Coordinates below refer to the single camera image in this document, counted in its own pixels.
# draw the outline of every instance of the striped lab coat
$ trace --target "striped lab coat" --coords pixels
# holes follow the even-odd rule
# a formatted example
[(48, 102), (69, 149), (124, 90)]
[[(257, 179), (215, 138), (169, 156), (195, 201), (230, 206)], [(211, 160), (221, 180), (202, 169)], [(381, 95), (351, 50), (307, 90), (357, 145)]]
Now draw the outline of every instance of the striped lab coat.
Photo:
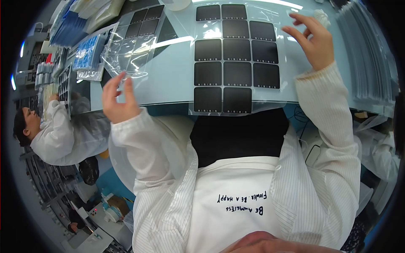
[[(292, 126), (269, 182), (282, 239), (340, 249), (358, 209), (360, 160), (352, 133), (347, 89), (334, 62), (297, 77), (301, 108), (318, 127), (323, 146), (312, 168), (305, 164)], [(175, 180), (152, 118), (140, 115), (112, 125), (114, 144), (127, 148), (137, 172), (134, 185), (134, 252), (184, 252), (190, 231), (198, 158), (187, 146), (186, 171)]]

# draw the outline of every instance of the finger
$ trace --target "finger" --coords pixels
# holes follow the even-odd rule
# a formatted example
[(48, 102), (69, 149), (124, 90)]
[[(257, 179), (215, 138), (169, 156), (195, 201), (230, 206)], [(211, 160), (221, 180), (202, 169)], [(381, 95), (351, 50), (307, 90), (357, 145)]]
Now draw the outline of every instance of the finger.
[(305, 29), (305, 31), (303, 32), (304, 37), (306, 37), (308, 39), (308, 36), (311, 34), (311, 31), (307, 28)]
[(305, 50), (307, 47), (309, 47), (310, 42), (307, 40), (307, 38), (300, 33), (297, 29), (291, 26), (284, 26), (281, 28), (283, 31), (291, 35), (297, 42), (300, 44), (300, 46)]
[(126, 102), (135, 102), (134, 90), (132, 89), (132, 79), (130, 77), (124, 82), (124, 94)]
[(316, 19), (312, 19), (311, 17), (304, 16), (298, 13), (290, 13), (290, 17), (303, 23), (312, 33), (316, 33), (319, 29), (320, 24), (319, 22), (315, 22)]
[(121, 82), (122, 78), (124, 77), (125, 72), (121, 72), (118, 76), (111, 79), (109, 82), (109, 86), (106, 89), (106, 100), (114, 101), (115, 102), (115, 94), (119, 83)]
[(108, 90), (111, 90), (111, 88), (114, 88), (115, 90), (117, 89), (119, 83), (121, 82), (122, 78), (125, 76), (125, 72), (121, 72), (119, 75), (117, 75), (114, 78), (111, 78), (106, 85), (104, 86), (104, 90), (108, 92)]
[(302, 22), (299, 20), (295, 20), (292, 24), (295, 26), (298, 26), (298, 25), (302, 24)]

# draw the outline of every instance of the white t-shirt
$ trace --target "white t-shirt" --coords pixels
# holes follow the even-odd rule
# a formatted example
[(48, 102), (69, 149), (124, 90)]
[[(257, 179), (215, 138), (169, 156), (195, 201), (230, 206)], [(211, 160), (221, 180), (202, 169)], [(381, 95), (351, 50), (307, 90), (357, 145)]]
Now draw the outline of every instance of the white t-shirt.
[(254, 231), (281, 237), (269, 193), (278, 159), (222, 159), (198, 170), (186, 253), (218, 253)]

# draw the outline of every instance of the white cloth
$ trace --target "white cloth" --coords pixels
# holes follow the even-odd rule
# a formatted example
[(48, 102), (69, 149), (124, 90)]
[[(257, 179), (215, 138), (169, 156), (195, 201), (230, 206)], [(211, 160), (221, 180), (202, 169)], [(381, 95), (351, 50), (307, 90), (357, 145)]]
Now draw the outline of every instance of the white cloth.
[(330, 21), (328, 19), (328, 15), (322, 10), (314, 10), (313, 11), (313, 17), (318, 20), (319, 23), (326, 29), (329, 28), (330, 26)]
[(49, 120), (40, 125), (30, 145), (44, 162), (74, 165), (107, 150), (110, 123), (105, 116), (82, 115), (77, 124), (71, 123), (65, 106), (57, 100), (49, 102), (47, 114)]
[[(348, 92), (336, 62), (300, 75), (296, 89), (300, 106), (318, 127), (324, 145), (313, 168), (308, 168), (290, 126), (281, 148), (281, 167), (268, 183), (268, 192), (282, 239), (340, 249), (352, 229), (360, 191), (360, 160)], [(128, 159), (137, 172), (133, 249), (184, 252), (198, 167), (191, 142), (185, 173), (175, 180), (145, 108), (135, 118), (112, 125), (111, 136), (116, 146), (127, 148)]]
[(281, 237), (268, 194), (277, 165), (278, 157), (239, 157), (198, 169), (185, 252), (218, 253), (258, 230)]

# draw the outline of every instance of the black cloth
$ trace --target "black cloth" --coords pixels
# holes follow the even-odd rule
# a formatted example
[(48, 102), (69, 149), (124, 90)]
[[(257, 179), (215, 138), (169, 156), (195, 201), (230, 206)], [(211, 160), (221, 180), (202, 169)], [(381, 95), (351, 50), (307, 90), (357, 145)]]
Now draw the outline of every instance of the black cloth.
[(282, 108), (241, 117), (199, 116), (190, 134), (198, 167), (227, 158), (280, 157), (288, 126)]
[(80, 215), (77, 213), (75, 209), (70, 209), (69, 220), (70, 223), (76, 222), (78, 229), (83, 229), (84, 227), (86, 227), (86, 223), (84, 223), (83, 219), (80, 217)]
[(350, 252), (358, 247), (364, 242), (366, 238), (366, 229), (363, 222), (356, 218), (354, 220), (353, 228), (347, 238), (345, 244), (343, 244), (341, 251)]

